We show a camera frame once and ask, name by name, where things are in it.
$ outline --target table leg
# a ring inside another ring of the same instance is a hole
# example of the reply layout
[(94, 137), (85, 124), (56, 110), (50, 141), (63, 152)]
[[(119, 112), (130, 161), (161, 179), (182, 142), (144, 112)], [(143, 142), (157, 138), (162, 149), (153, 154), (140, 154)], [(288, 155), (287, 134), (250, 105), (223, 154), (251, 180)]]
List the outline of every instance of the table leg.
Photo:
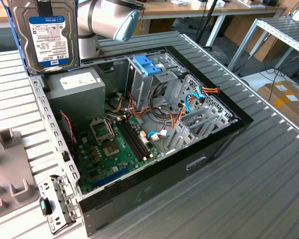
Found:
[(240, 58), (241, 54), (245, 50), (246, 45), (250, 41), (251, 37), (253, 36), (255, 30), (257, 29), (257, 22), (258, 20), (256, 19), (252, 26), (250, 27), (249, 31), (247, 32), (247, 35), (245, 36), (243, 42), (240, 44), (238, 50), (236, 51), (236, 54), (234, 55), (233, 59), (231, 60), (228, 69), (231, 71), (235, 67), (238, 59)]
[(284, 56), (280, 59), (280, 61), (277, 63), (277, 65), (275, 66), (275, 68), (279, 68), (281, 66), (281, 64), (285, 61), (285, 59), (289, 56), (289, 54), (293, 51), (293, 48), (290, 47), (288, 49), (288, 51), (284, 54)]
[(211, 46), (213, 45), (214, 43), (214, 40), (219, 32), (219, 29), (221, 27), (221, 25), (223, 24), (224, 22), (224, 19), (225, 19), (226, 15), (221, 15), (221, 16), (218, 16), (217, 17), (217, 20), (215, 22), (215, 25), (213, 27), (213, 30), (211, 31), (210, 35), (209, 35), (209, 38), (207, 40), (207, 43), (206, 43), (206, 46)]
[(256, 53), (256, 51), (258, 50), (258, 48), (261, 46), (261, 44), (263, 43), (263, 41), (266, 39), (267, 36), (269, 36), (270, 34), (266, 31), (263, 32), (263, 34), (259, 37), (256, 45), (254, 46), (254, 48), (251, 50), (249, 55), (254, 55)]
[[(279, 17), (282, 13), (282, 10), (277, 10), (277, 12), (275, 13), (275, 15), (273, 17)], [(267, 33), (266, 31), (263, 32), (263, 34), (259, 37), (256, 45), (254, 46), (254, 48), (252, 49), (252, 51), (250, 52), (250, 55), (252, 56), (258, 49), (258, 47), (260, 46), (260, 44), (262, 44), (262, 42), (264, 41), (264, 39), (269, 35), (269, 33)]]

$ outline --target green circuit board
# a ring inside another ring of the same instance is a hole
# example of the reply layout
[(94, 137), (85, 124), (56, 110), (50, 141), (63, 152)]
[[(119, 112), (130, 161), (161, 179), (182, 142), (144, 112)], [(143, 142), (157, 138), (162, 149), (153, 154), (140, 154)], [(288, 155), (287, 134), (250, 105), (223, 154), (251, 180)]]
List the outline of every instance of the green circuit board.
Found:
[[(90, 128), (75, 135), (78, 143), (75, 145), (74, 160), (80, 172), (79, 186), (83, 194), (160, 157), (155, 146), (145, 145), (152, 157), (148, 157), (146, 160), (137, 159), (115, 123), (114, 121), (111, 122), (115, 134), (112, 141), (104, 140), (101, 144), (97, 144)], [(139, 137), (139, 132), (142, 129), (135, 117), (131, 116), (128, 123), (135, 130), (135, 137)], [(107, 133), (106, 127), (103, 127), (103, 125), (93, 129), (94, 131), (97, 130), (97, 134), (100, 135)], [(108, 155), (109, 153), (115, 154), (107, 156), (105, 150), (107, 150)]]

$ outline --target ram slot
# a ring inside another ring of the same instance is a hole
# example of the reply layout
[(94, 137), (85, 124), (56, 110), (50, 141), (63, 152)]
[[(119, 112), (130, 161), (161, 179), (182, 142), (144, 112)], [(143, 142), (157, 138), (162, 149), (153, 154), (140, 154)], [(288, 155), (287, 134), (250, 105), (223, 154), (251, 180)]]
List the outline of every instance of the ram slot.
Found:
[(134, 140), (135, 143), (137, 143), (138, 148), (142, 151), (143, 157), (146, 157), (149, 155), (149, 152), (147, 150), (147, 148), (144, 146), (144, 144), (141, 142), (141, 140), (139, 139), (139, 137), (135, 134), (132, 126), (126, 121), (125, 123), (126, 129), (129, 132), (130, 135), (134, 136)]
[(143, 146), (128, 122), (120, 122), (117, 126), (139, 161), (148, 156), (147, 149)]

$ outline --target expansion slot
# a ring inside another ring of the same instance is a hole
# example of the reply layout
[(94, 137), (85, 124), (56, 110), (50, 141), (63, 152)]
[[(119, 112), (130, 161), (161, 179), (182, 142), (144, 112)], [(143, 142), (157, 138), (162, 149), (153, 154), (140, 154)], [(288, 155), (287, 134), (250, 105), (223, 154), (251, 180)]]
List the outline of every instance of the expansion slot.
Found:
[(124, 139), (131, 147), (133, 153), (139, 161), (144, 160), (144, 157), (148, 157), (149, 152), (146, 147), (142, 144), (141, 140), (135, 134), (133, 128), (127, 121), (117, 122), (117, 127), (122, 133)]
[(97, 181), (95, 183), (92, 184), (92, 188), (97, 188), (97, 187), (100, 187), (108, 182), (111, 182), (113, 181), (114, 179), (118, 178), (118, 177), (121, 177), (122, 175), (124, 175), (126, 173), (126, 171), (131, 167), (132, 165), (129, 165), (127, 166), (126, 168), (116, 172), (116, 173), (113, 173), (112, 175), (110, 176), (107, 176), (106, 178), (103, 178), (101, 179), (100, 181)]

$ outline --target power supply label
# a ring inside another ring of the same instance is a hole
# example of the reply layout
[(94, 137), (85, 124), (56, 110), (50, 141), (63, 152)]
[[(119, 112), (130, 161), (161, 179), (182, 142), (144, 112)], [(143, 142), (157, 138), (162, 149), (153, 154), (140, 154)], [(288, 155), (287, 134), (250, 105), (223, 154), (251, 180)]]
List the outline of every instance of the power supply label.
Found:
[(60, 79), (60, 83), (63, 86), (63, 89), (69, 90), (72, 88), (86, 86), (93, 83), (101, 83), (100, 78), (95, 78), (91, 72), (85, 72), (79, 75), (66, 76)]
[(29, 18), (31, 35), (38, 62), (43, 66), (62, 65), (68, 61), (68, 42), (62, 31), (65, 29), (63, 16)]

